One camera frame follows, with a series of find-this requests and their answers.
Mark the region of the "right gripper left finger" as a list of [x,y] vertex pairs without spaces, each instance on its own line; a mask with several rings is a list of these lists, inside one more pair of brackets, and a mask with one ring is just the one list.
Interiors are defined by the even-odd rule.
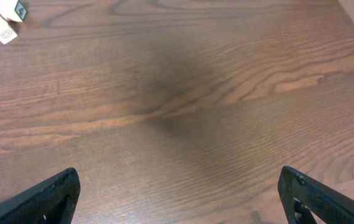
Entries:
[[0,223],[71,224],[79,195],[76,169],[65,169],[0,203]]

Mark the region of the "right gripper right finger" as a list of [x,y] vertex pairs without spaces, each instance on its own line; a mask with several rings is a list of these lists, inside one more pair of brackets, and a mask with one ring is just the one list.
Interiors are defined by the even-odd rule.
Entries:
[[354,223],[354,200],[298,170],[284,166],[277,189],[289,224]]

